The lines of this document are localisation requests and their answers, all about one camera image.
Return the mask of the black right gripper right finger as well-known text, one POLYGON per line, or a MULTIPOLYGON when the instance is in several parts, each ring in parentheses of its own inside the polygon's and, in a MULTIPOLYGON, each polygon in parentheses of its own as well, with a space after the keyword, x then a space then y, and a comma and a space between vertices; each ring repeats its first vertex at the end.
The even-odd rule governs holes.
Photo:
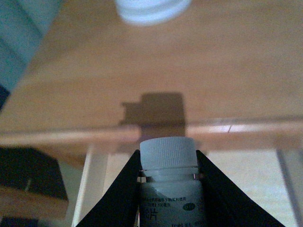
POLYGON ((200 150, 205 214, 209 227, 282 227, 283 224, 254 202, 200 150))

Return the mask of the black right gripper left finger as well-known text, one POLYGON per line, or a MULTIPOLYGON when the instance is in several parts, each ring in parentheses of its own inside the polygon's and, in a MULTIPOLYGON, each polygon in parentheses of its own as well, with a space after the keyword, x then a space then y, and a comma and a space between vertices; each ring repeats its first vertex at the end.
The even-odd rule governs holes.
POLYGON ((104 196, 77 224, 78 227, 134 227, 140 200, 137 182, 141 170, 136 150, 104 196))

